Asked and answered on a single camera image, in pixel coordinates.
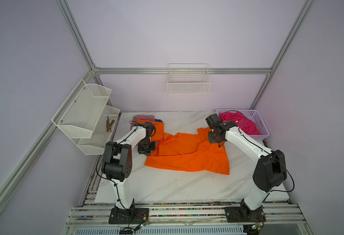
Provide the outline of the orange t-shirt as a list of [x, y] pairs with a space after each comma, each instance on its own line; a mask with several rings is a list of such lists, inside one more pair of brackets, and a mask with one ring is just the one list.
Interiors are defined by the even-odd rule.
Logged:
[[155, 151], [147, 157], [145, 166], [229, 175], [230, 164], [225, 147], [209, 143], [209, 132], [211, 129], [207, 127], [197, 129], [197, 134], [163, 133]]
[[138, 119], [137, 122], [139, 123], [151, 122], [154, 125], [156, 130], [153, 132], [154, 135], [151, 137], [152, 142], [160, 142], [163, 139], [164, 123], [158, 122], [158, 121], [142, 120], [142, 119]]

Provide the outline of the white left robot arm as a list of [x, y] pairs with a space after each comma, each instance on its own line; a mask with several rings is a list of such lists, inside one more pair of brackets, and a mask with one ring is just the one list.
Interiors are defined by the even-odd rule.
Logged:
[[137, 148], [139, 154], [149, 156], [156, 148], [156, 143], [151, 140], [155, 134], [156, 127], [151, 122], [137, 122], [124, 137], [105, 145], [101, 171], [105, 179], [112, 182], [116, 195], [115, 207], [121, 211], [129, 212], [134, 206], [127, 182], [132, 172], [133, 149]]

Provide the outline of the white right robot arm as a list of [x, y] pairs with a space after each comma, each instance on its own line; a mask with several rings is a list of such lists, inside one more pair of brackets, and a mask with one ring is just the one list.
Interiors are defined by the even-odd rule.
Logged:
[[253, 186], [241, 201], [242, 213], [250, 214], [261, 209], [269, 194], [287, 179], [285, 155], [280, 150], [271, 150], [244, 133], [232, 121], [223, 122], [216, 114], [206, 118], [211, 131], [209, 143], [221, 147], [230, 142], [244, 152], [255, 164]]

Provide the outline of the folded orange t-shirt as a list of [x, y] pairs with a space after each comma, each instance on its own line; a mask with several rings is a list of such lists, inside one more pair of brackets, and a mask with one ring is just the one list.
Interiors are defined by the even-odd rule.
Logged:
[[156, 130], [153, 132], [154, 135], [151, 137], [152, 142], [160, 142], [163, 139], [164, 123], [158, 122], [158, 121], [142, 120], [142, 119], [138, 119], [137, 122], [139, 123], [151, 122], [154, 125]]

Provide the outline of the folded mauve t-shirt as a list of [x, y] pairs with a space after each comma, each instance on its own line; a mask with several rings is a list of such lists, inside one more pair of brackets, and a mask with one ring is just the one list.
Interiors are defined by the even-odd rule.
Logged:
[[150, 115], [136, 115], [133, 117], [132, 121], [130, 121], [131, 129], [135, 126], [135, 123], [138, 120], [155, 121], [155, 117]]

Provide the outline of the pink t-shirt in basket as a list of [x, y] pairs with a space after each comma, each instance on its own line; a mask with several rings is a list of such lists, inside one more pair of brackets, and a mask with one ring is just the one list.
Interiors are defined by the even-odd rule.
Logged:
[[223, 122], [232, 121], [247, 135], [260, 135], [256, 124], [239, 112], [220, 113], [219, 118]]

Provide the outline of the lilac perforated plastic basket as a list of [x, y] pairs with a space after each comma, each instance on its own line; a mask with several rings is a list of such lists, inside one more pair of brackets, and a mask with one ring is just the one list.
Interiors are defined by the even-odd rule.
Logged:
[[245, 117], [248, 119], [252, 120], [259, 132], [260, 135], [249, 135], [252, 139], [262, 142], [265, 138], [267, 138], [270, 133], [269, 130], [266, 126], [266, 123], [264, 122], [260, 112], [258, 110], [253, 110], [253, 109], [217, 109], [216, 113], [219, 116], [220, 113], [225, 113], [225, 112], [239, 112], [243, 114]]

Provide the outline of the wooden clothespins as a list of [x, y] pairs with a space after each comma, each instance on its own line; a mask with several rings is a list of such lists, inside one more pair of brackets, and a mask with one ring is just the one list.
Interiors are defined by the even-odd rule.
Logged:
[[115, 123], [114, 119], [111, 119], [109, 116], [107, 116], [106, 119], [106, 132], [112, 132], [112, 127]]

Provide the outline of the white mesh lower shelf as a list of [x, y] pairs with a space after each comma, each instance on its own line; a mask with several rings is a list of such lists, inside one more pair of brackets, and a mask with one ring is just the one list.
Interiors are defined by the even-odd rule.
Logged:
[[[97, 125], [94, 128], [91, 137], [89, 139], [77, 140], [77, 147], [87, 156], [102, 155], [104, 153], [106, 143], [110, 141], [119, 114], [120, 109], [106, 105], [97, 121]], [[107, 116], [115, 120], [115, 123], [112, 127], [112, 132], [106, 132]]]

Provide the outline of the white mesh shelf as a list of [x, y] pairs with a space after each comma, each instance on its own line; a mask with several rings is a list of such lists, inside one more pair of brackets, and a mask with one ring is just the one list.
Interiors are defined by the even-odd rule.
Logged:
[[52, 123], [70, 139], [89, 139], [110, 94], [110, 88], [81, 80], [52, 117]]
[[[110, 141], [119, 114], [120, 109], [106, 105], [97, 121], [97, 125], [94, 128], [91, 137], [89, 139], [77, 140], [77, 147], [87, 156], [102, 155], [104, 153], [106, 143]], [[107, 116], [115, 120], [115, 123], [112, 127], [112, 132], [106, 132]]]

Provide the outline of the white mesh upper shelf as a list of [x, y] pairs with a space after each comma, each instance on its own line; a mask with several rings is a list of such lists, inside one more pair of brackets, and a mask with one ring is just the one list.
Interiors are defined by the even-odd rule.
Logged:
[[110, 88], [81, 80], [52, 117], [52, 123], [70, 139], [89, 139], [110, 94]]

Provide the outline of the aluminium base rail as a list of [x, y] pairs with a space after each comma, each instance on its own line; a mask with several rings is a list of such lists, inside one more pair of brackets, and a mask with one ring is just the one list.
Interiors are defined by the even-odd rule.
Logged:
[[[159, 232], [172, 231], [174, 227], [183, 232], [185, 226], [217, 226], [223, 227], [227, 233], [235, 223], [227, 222], [226, 207], [239, 207], [240, 201], [250, 192], [251, 186], [237, 185], [214, 186], [205, 190], [201, 186], [188, 186], [182, 183], [171, 187], [151, 188], [150, 190], [131, 189], [137, 208], [149, 208], [149, 225], [139, 230], [144, 233], [151, 227]], [[97, 190], [89, 190], [74, 207], [60, 231], [61, 235], [73, 235], [79, 228], [94, 228], [98, 234], [110, 234], [108, 223], [111, 209], [116, 203], [116, 193], [110, 185], [100, 185]], [[306, 218], [298, 204], [293, 204], [280, 186], [263, 205], [264, 231], [273, 225], [292, 225], [293, 230], [302, 235], [311, 235]]]

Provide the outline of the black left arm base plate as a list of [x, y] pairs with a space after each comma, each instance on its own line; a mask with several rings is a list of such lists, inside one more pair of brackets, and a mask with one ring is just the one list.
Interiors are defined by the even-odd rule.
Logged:
[[141, 224], [149, 217], [149, 208], [113, 208], [109, 216], [109, 224]]

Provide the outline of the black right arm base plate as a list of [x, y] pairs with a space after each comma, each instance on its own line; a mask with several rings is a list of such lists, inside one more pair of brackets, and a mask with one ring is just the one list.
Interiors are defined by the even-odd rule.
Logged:
[[243, 207], [225, 207], [224, 211], [228, 223], [263, 223], [266, 221], [262, 208], [251, 211]]

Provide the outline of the aluminium frame profile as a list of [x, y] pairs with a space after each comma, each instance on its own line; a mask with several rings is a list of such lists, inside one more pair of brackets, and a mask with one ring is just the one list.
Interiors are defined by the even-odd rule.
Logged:
[[[76, 21], [74, 20], [72, 11], [69, 7], [67, 1], [57, 2], [68, 26], [71, 30], [73, 37], [83, 54], [83, 58], [88, 65], [88, 72], [85, 74], [83, 81], [88, 82], [94, 79], [96, 83], [101, 83], [99, 76], [101, 74], [169, 74], [167, 68], [97, 68], [89, 55], [86, 44], [84, 43], [83, 37], [79, 31]], [[280, 66], [286, 52], [290, 48], [293, 40], [295, 39], [298, 31], [300, 30], [304, 20], [307, 18], [310, 10], [314, 6], [315, 1], [305, 1], [295, 22], [289, 31], [287, 38], [280, 51], [278, 52], [272, 66], [270, 68], [208, 68], [206, 70], [199, 68], [173, 68], [173, 74], [178, 75], [196, 75], [196, 74], [264, 74], [266, 78], [264, 79], [259, 91], [251, 104], [254, 108], [259, 103], [262, 95], [264, 94], [267, 86], [270, 84], [272, 78], [274, 77], [278, 67]], [[0, 216], [5, 210], [6, 206], [9, 204], [10, 200], [13, 198], [17, 188], [24, 181], [28, 173], [31, 171], [34, 164], [38, 161], [43, 151], [52, 139], [57, 126], [51, 121], [48, 123], [46, 128], [43, 130], [41, 135], [34, 142], [32, 147], [26, 153], [24, 158], [0, 188]]]

